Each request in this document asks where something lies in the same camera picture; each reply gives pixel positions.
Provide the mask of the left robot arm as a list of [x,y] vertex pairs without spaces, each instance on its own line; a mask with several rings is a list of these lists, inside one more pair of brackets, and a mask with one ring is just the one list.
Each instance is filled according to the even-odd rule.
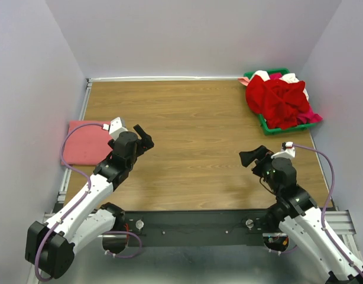
[[111,152],[87,177],[83,188],[58,213],[46,222],[33,222],[27,231],[25,259],[34,265],[40,282],[64,275],[77,250],[97,235],[116,234],[123,228],[119,213],[100,209],[92,220],[88,215],[121,185],[132,171],[137,159],[154,147],[152,137],[140,125],[128,131],[122,124],[102,124],[112,137]]

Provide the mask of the red t-shirt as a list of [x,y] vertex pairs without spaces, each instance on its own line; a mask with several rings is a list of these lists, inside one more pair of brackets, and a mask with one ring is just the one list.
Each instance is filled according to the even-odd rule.
[[271,95],[262,103],[247,102],[250,110],[260,114],[266,120],[268,127],[281,128],[282,130],[297,126],[297,116],[309,110],[310,104],[303,93],[305,82],[288,84],[282,80],[268,80],[264,82],[259,76],[252,79],[252,88],[278,92],[281,95],[283,90],[283,101],[271,99]]

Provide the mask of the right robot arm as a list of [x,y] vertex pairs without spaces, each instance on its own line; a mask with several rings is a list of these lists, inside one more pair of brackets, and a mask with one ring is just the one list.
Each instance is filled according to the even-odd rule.
[[292,164],[297,148],[298,144],[286,142],[276,153],[265,146],[239,153],[244,167],[255,163],[252,173],[267,184],[266,189],[276,198],[275,204],[266,210],[265,227],[285,233],[316,265],[326,283],[363,283],[363,261],[327,222],[327,206],[319,208],[297,183],[297,170]]

